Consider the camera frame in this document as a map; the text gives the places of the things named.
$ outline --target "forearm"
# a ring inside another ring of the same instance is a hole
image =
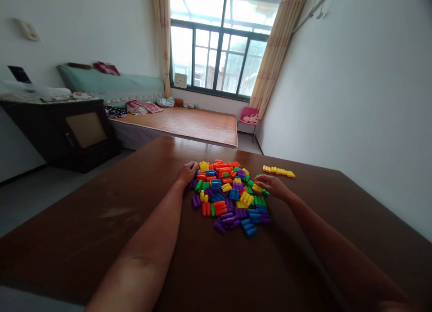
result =
[[[86,311],[151,311],[176,246],[185,185],[176,182],[132,236]]]
[[[381,301],[409,303],[405,294],[379,268],[298,196],[288,192],[284,201],[348,301],[371,310],[377,309]]]

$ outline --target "mattress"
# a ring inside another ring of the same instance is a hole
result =
[[[237,119],[232,114],[184,107],[163,112],[111,119],[123,146],[139,149],[159,135],[170,135],[218,146],[237,148]]]

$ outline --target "wall socket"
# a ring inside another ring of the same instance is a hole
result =
[[[33,41],[40,41],[41,38],[36,32],[35,27],[30,22],[26,22],[20,19],[15,19],[15,23],[17,24],[19,30],[21,31],[24,38],[33,40]]]

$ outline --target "floor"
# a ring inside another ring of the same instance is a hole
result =
[[[252,135],[238,134],[238,149],[262,154],[257,140]],[[0,237],[39,212],[90,181],[133,151],[123,149],[121,154],[87,174],[46,167],[17,181],[0,187]],[[83,307],[43,296],[0,286],[0,309],[5,312],[77,312]]]

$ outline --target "cabinet handle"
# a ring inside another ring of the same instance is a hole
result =
[[[70,134],[64,134],[64,135],[66,136],[66,139],[69,141],[71,147],[74,147],[75,145],[74,145],[74,143],[73,143],[73,141],[72,141],[72,139],[71,139]]]

